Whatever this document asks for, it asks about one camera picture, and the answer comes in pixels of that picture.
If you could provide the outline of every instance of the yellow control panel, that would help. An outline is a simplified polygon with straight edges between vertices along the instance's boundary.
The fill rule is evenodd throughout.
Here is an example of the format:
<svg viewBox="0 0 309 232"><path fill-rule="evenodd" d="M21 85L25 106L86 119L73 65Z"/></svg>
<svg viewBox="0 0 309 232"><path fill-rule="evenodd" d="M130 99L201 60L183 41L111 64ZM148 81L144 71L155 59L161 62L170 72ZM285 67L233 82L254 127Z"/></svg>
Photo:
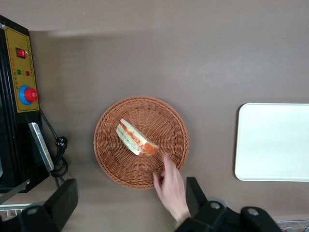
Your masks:
<svg viewBox="0 0 309 232"><path fill-rule="evenodd" d="M5 30L15 101L18 113L37 111L39 103L33 69L30 39L7 27Z"/></svg>

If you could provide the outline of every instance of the wicker basket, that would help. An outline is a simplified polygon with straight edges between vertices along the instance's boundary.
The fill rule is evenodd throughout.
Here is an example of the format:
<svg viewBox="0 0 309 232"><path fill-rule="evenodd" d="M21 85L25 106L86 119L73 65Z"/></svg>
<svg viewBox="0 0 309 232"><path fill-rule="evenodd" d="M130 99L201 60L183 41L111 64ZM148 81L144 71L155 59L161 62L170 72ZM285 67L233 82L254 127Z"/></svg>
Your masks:
<svg viewBox="0 0 309 232"><path fill-rule="evenodd" d="M116 133L124 118L159 146L152 157L134 155ZM164 170L164 154L180 169L188 153L188 132L179 114L157 98L136 96L112 105L100 118L94 136L99 165L117 183L133 189L153 188L153 172Z"/></svg>

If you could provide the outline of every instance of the black machine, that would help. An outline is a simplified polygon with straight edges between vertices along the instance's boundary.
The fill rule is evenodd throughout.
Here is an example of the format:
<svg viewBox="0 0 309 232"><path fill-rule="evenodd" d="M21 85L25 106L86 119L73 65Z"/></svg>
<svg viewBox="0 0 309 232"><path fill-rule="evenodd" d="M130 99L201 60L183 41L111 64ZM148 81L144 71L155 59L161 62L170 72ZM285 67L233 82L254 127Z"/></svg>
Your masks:
<svg viewBox="0 0 309 232"><path fill-rule="evenodd" d="M244 207L238 214L218 201L208 201L194 177L187 178L186 201L191 217L176 232L281 232L261 208Z"/></svg>
<svg viewBox="0 0 309 232"><path fill-rule="evenodd" d="M7 221L0 218L0 232L59 232L70 218L77 202L77 182L75 179L68 179L43 205L30 206Z"/></svg>
<svg viewBox="0 0 309 232"><path fill-rule="evenodd" d="M0 193L28 181L28 192L53 165L41 114L28 29L0 15Z"/></svg>

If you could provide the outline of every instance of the bread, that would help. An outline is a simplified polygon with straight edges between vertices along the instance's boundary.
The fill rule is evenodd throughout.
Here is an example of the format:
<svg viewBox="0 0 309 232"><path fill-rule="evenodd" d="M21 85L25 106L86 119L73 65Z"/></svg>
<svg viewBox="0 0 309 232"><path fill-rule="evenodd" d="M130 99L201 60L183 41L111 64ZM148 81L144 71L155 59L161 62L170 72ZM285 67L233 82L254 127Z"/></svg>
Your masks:
<svg viewBox="0 0 309 232"><path fill-rule="evenodd" d="M116 132L122 142L135 155L148 157L155 155L159 149L154 142L148 139L123 118L120 120L119 125L116 128Z"/></svg>

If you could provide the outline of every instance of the hand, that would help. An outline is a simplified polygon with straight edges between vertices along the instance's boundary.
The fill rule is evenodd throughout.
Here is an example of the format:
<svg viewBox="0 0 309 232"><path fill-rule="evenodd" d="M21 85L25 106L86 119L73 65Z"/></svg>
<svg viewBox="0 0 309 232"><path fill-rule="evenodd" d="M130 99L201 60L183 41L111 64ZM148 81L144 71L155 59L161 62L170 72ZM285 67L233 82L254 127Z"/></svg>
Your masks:
<svg viewBox="0 0 309 232"><path fill-rule="evenodd" d="M159 177L153 173L154 187L165 208L172 214L177 224L180 225L190 217L185 200L183 179L175 164L167 156L163 157L163 161L165 169L161 174L164 178L163 182L161 184Z"/></svg>

